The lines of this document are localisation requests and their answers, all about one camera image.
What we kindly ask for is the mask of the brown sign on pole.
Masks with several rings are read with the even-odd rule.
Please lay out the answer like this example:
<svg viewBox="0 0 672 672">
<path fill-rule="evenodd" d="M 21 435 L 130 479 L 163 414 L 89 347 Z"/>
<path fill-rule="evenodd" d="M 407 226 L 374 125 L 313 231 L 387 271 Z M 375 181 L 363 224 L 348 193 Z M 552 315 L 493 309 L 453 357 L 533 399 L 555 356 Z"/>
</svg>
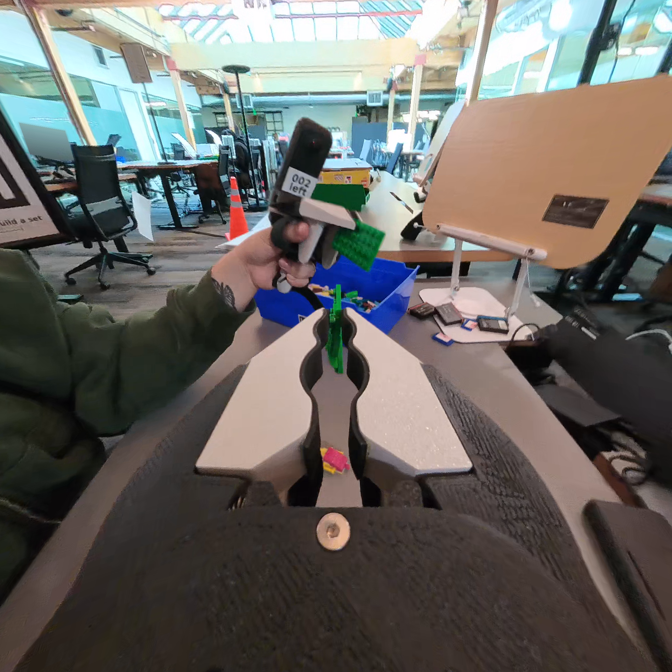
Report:
<svg viewBox="0 0 672 672">
<path fill-rule="evenodd" d="M 169 164 L 161 133 L 156 121 L 155 109 L 152 106 L 151 98 L 147 90 L 147 84 L 152 83 L 153 80 L 148 67 L 145 49 L 140 43 L 130 42 L 121 43 L 120 49 L 131 81 L 136 85 L 142 86 L 142 91 L 145 97 L 143 105 L 153 128 L 153 137 L 155 139 L 156 154 L 159 157 L 159 164 Z"/>
</svg>

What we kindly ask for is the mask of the yellow cardboard box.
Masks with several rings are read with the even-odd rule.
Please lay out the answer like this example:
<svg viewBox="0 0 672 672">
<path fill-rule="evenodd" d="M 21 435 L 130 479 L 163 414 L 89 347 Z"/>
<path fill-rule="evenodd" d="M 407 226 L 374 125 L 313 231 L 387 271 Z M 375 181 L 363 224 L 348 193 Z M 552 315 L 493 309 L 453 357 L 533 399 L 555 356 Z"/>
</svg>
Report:
<svg viewBox="0 0 672 672">
<path fill-rule="evenodd" d="M 361 159 L 330 158 L 324 162 L 318 182 L 337 185 L 356 184 L 369 188 L 371 171 L 370 164 Z"/>
</svg>

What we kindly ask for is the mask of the person's green hoodie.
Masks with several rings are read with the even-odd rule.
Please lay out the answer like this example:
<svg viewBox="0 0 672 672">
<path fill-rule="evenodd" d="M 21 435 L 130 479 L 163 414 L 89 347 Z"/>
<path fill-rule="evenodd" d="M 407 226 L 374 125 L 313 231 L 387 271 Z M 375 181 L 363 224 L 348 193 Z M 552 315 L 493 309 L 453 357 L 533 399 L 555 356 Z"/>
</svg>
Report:
<svg viewBox="0 0 672 672">
<path fill-rule="evenodd" d="M 63 400 L 1 390 L 1 602 L 105 462 Z"/>
</svg>

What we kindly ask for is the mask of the thin green lego piece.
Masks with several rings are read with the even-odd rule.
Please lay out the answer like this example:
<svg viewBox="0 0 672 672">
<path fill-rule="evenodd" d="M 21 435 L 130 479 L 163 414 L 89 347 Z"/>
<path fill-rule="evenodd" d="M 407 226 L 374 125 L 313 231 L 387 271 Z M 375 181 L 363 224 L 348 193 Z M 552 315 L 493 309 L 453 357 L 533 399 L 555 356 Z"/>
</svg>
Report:
<svg viewBox="0 0 672 672">
<path fill-rule="evenodd" d="M 332 306 L 329 309 L 329 331 L 325 346 L 329 364 L 336 374 L 343 374 L 342 291 L 335 286 Z"/>
</svg>

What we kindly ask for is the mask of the black bag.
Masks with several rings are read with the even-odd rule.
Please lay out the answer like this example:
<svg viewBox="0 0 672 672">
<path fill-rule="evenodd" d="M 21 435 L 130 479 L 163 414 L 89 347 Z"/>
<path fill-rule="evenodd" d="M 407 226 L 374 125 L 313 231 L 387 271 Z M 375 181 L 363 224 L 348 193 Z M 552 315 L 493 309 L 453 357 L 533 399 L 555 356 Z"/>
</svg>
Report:
<svg viewBox="0 0 672 672">
<path fill-rule="evenodd" d="M 575 307 L 557 324 L 504 347 L 533 388 L 556 384 L 592 398 L 619 421 L 580 427 L 554 416 L 590 460 L 617 453 L 626 470 L 671 485 L 671 355 L 656 357 Z"/>
</svg>

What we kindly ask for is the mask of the orange traffic cone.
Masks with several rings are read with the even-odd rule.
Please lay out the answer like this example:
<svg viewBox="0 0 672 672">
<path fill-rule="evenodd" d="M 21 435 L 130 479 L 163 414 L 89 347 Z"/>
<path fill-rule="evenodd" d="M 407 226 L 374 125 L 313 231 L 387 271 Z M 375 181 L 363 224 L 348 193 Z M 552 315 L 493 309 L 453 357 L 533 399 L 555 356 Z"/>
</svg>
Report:
<svg viewBox="0 0 672 672">
<path fill-rule="evenodd" d="M 242 200 L 240 198 L 240 191 L 237 179 L 231 177 L 230 180 L 230 208 L 229 208 L 229 231 L 225 234 L 225 237 L 228 242 L 237 240 L 238 238 L 246 235 L 249 232 L 249 227 L 245 215 L 245 210 L 243 207 Z"/>
</svg>

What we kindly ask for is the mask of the white computer monitor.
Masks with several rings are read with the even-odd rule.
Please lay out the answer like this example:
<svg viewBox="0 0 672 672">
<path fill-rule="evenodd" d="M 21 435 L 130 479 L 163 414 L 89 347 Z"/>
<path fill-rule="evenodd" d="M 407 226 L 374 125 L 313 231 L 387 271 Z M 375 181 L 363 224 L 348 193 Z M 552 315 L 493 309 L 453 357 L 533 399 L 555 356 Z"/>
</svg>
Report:
<svg viewBox="0 0 672 672">
<path fill-rule="evenodd" d="M 431 180 L 433 179 L 434 172 L 438 165 L 443 146 L 446 143 L 454 122 L 464 109 L 465 103 L 466 101 L 461 99 L 449 106 L 430 141 L 429 148 L 424 154 L 424 158 L 413 178 L 416 183 L 416 189 L 413 196 L 417 204 L 423 204 L 427 198 Z"/>
</svg>

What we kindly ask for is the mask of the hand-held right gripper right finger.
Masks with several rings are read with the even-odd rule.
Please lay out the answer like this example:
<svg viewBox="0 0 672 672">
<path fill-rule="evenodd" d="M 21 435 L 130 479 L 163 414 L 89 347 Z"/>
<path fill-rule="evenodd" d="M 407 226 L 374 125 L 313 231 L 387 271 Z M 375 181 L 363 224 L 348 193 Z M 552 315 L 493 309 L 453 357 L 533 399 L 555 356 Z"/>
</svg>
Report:
<svg viewBox="0 0 672 672">
<path fill-rule="evenodd" d="M 363 505 L 399 483 L 468 474 L 470 459 L 423 362 L 351 308 L 345 310 L 347 376 L 356 387 L 349 461 Z"/>
</svg>

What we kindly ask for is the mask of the black office chair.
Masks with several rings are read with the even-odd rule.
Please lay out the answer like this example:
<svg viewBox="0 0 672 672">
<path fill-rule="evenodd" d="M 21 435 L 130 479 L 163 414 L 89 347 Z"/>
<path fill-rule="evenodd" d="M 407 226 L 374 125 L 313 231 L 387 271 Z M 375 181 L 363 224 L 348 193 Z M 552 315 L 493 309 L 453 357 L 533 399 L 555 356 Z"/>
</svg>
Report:
<svg viewBox="0 0 672 672">
<path fill-rule="evenodd" d="M 112 145 L 71 146 L 77 181 L 77 207 L 66 215 L 72 239 L 87 249 L 98 252 L 86 262 L 64 274 L 67 284 L 76 284 L 75 274 L 90 267 L 97 270 L 97 283 L 102 291 L 110 284 L 105 279 L 108 270 L 116 264 L 143 268 L 147 275 L 155 275 L 151 254 L 131 253 L 126 237 L 138 228 L 130 204 L 124 198 Z"/>
</svg>

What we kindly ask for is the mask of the blue plastic bin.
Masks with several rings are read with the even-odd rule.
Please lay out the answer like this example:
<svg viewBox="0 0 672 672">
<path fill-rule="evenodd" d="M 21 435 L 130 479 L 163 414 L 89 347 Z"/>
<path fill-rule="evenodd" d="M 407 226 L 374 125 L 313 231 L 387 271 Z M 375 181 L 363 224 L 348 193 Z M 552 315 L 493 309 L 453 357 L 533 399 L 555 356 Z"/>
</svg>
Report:
<svg viewBox="0 0 672 672">
<path fill-rule="evenodd" d="M 382 332 L 389 333 L 407 311 L 416 275 L 417 268 L 407 268 L 401 262 L 377 258 L 372 269 L 364 272 L 345 257 L 340 257 L 330 269 L 317 265 L 313 283 L 330 288 L 340 284 L 344 292 L 357 290 L 358 294 L 367 299 L 381 301 L 368 314 L 350 302 L 342 301 L 342 305 L 344 308 L 353 308 Z M 332 298 L 317 298 L 325 308 L 331 308 Z M 259 290 L 255 301 L 262 318 L 290 328 L 314 310 L 309 301 L 299 294 L 283 294 L 276 289 Z"/>
</svg>

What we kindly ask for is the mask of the black desk device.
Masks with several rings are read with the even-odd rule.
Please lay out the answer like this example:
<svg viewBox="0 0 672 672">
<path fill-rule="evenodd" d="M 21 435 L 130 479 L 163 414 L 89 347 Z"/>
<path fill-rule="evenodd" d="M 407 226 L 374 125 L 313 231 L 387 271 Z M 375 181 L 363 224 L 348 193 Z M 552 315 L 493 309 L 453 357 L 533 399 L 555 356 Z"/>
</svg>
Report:
<svg viewBox="0 0 672 672">
<path fill-rule="evenodd" d="M 400 239 L 404 242 L 415 243 L 419 237 L 429 240 L 429 236 L 435 237 L 436 231 L 428 228 L 424 223 L 424 211 L 416 213 L 400 232 Z"/>
</svg>

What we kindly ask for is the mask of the white hanging paper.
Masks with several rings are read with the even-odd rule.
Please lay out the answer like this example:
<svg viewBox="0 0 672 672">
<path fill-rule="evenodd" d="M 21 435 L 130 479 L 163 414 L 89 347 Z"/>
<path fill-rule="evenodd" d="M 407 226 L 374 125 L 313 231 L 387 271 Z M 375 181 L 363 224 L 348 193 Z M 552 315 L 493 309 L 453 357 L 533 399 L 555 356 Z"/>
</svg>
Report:
<svg viewBox="0 0 672 672">
<path fill-rule="evenodd" d="M 132 193 L 132 211 L 139 234 L 149 241 L 154 241 L 152 226 L 152 201 L 140 192 Z"/>
</svg>

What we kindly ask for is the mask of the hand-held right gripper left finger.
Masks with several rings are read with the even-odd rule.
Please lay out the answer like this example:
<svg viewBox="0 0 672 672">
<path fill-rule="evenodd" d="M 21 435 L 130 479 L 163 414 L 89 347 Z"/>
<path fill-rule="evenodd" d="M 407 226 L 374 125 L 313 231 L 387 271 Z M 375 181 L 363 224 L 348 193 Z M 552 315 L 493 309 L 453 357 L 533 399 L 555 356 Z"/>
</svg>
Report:
<svg viewBox="0 0 672 672">
<path fill-rule="evenodd" d="M 313 387 L 323 374 L 327 310 L 315 310 L 248 363 L 196 472 L 268 482 L 289 505 L 315 505 L 323 482 Z"/>
</svg>

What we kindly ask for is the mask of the green plastic bin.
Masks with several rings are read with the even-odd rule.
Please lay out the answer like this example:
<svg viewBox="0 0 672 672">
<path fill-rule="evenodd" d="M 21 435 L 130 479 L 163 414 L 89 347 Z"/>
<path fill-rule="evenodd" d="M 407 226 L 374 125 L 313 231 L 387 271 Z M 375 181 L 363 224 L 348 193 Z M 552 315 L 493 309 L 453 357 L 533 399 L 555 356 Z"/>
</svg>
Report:
<svg viewBox="0 0 672 672">
<path fill-rule="evenodd" d="M 318 183 L 312 199 L 341 206 L 348 211 L 361 212 L 367 204 L 370 190 L 361 184 Z"/>
</svg>

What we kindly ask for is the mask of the pile of lego bricks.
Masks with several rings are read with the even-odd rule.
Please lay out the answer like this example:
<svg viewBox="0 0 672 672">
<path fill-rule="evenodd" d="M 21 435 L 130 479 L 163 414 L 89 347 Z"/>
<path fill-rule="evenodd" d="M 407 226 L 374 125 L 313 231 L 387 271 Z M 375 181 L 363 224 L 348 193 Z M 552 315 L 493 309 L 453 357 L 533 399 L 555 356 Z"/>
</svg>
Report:
<svg viewBox="0 0 672 672">
<path fill-rule="evenodd" d="M 337 289 L 338 287 L 330 288 L 329 286 L 320 285 L 317 283 L 308 284 L 308 290 L 313 294 L 324 298 L 332 298 L 334 300 L 337 298 Z M 381 304 L 381 301 L 379 300 L 371 300 L 363 297 L 362 295 L 358 294 L 357 290 L 352 290 L 350 292 L 344 292 L 341 290 L 340 297 L 341 301 L 352 303 L 357 307 L 358 310 L 361 310 L 365 314 L 371 313 L 374 308 L 377 308 Z"/>
</svg>

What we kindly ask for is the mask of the person's left hand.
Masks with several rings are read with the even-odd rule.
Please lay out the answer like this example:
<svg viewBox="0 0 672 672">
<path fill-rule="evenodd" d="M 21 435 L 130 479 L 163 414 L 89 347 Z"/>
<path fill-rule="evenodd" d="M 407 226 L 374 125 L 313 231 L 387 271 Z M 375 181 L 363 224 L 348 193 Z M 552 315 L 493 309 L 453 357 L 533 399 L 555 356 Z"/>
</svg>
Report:
<svg viewBox="0 0 672 672">
<path fill-rule="evenodd" d="M 272 289 L 277 275 L 285 277 L 291 287 L 301 288 L 315 274 L 313 262 L 302 263 L 288 255 L 289 247 L 306 241 L 310 233 L 307 223 L 287 224 L 281 231 L 280 245 L 273 242 L 272 233 L 271 227 L 255 233 L 222 260 L 220 281 L 238 311 L 247 308 L 258 290 Z"/>
</svg>

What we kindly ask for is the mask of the black floor lamp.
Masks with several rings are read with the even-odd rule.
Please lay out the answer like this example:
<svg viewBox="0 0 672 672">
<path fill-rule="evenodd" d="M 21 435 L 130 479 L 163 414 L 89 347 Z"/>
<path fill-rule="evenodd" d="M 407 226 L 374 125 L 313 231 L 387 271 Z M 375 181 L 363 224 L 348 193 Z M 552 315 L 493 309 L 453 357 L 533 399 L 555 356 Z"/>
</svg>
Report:
<svg viewBox="0 0 672 672">
<path fill-rule="evenodd" d="M 256 179 L 256 174 L 255 174 L 255 169 L 253 165 L 253 153 L 251 150 L 251 144 L 250 144 L 250 139 L 249 139 L 249 133 L 248 133 L 248 127 L 247 127 L 247 119 L 245 116 L 245 105 L 244 105 L 244 100 L 243 100 L 243 93 L 242 89 L 240 86 L 240 75 L 248 73 L 250 71 L 249 67 L 245 65 L 240 65 L 240 64 L 229 64 L 225 65 L 222 67 L 223 72 L 229 73 L 234 75 L 236 79 L 236 85 L 237 85 L 237 95 L 238 95 L 238 100 L 239 100 L 239 107 L 240 107 L 240 114 L 241 114 L 241 121 L 242 121 L 242 126 L 243 126 L 243 136 L 245 138 L 245 144 L 247 147 L 247 153 L 248 153 L 248 173 L 251 178 L 252 184 L 253 184 L 253 197 L 254 197 L 254 204 L 251 201 L 251 198 L 248 197 L 248 211 L 253 212 L 253 213 L 260 213 L 260 212 L 266 212 L 267 211 L 267 201 L 264 200 L 263 197 L 259 196 L 259 184 L 257 183 Z"/>
</svg>

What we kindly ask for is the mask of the wooden book stand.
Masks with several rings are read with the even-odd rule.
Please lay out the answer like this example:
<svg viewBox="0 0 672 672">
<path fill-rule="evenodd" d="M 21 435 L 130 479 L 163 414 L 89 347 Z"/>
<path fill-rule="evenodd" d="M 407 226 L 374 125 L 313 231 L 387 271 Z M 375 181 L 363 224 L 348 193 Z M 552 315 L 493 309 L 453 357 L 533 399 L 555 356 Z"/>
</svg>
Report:
<svg viewBox="0 0 672 672">
<path fill-rule="evenodd" d="M 455 342 L 523 340 L 527 269 L 587 264 L 604 252 L 671 149 L 671 76 L 580 85 L 467 105 L 443 146 L 425 226 L 455 241 L 445 299 L 468 318 L 505 317 L 509 333 L 440 326 Z M 460 289 L 463 242 L 521 261 L 511 304 Z"/>
</svg>

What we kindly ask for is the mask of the green lego plate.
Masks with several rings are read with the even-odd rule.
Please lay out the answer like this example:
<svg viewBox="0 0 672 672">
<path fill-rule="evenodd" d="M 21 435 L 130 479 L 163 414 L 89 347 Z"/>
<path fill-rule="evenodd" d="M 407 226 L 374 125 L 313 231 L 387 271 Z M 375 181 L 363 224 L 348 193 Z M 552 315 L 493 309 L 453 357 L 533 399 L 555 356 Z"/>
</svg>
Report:
<svg viewBox="0 0 672 672">
<path fill-rule="evenodd" d="M 337 227 L 332 247 L 334 251 L 357 265 L 358 268 L 369 272 L 384 242 L 385 235 L 384 231 L 356 219 L 354 229 Z"/>
</svg>

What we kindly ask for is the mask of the black flat object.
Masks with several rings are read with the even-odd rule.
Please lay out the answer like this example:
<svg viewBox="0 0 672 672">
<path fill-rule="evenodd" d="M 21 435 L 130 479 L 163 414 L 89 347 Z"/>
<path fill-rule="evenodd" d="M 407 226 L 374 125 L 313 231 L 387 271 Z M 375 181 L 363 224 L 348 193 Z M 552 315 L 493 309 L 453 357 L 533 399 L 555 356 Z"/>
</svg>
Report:
<svg viewBox="0 0 672 672">
<path fill-rule="evenodd" d="M 534 389 L 554 414 L 580 427 L 597 427 L 621 419 L 617 413 L 571 388 L 556 384 L 542 384 Z"/>
</svg>

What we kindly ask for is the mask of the black framed sign board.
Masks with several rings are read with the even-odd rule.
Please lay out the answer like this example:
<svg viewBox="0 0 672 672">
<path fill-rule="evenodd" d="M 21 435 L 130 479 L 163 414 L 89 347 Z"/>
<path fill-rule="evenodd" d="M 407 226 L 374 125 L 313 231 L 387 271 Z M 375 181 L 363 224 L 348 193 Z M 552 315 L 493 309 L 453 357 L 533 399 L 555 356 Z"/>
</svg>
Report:
<svg viewBox="0 0 672 672">
<path fill-rule="evenodd" d="M 1 113 L 1 248 L 31 250 L 75 239 L 62 207 Z"/>
</svg>

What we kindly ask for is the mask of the wooden desk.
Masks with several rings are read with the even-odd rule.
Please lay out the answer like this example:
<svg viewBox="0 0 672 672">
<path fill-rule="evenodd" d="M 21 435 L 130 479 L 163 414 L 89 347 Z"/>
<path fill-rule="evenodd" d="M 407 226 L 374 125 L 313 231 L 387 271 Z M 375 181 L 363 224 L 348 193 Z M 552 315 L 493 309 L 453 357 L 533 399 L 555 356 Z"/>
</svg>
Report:
<svg viewBox="0 0 672 672">
<path fill-rule="evenodd" d="M 200 224 L 183 223 L 182 217 L 179 214 L 175 198 L 172 193 L 172 188 L 169 184 L 169 176 L 173 173 L 184 172 L 194 174 L 196 168 L 204 165 L 215 165 L 216 160 L 213 157 L 206 159 L 191 159 L 187 161 L 158 161 L 158 162 L 144 162 L 134 161 L 129 163 L 117 164 L 119 172 L 134 173 L 141 192 L 147 193 L 147 180 L 158 177 L 163 189 L 164 200 L 167 203 L 171 222 L 160 224 L 158 228 L 162 231 L 179 231 L 186 233 L 195 233 L 199 235 L 207 235 L 205 231 L 200 231 Z"/>
</svg>

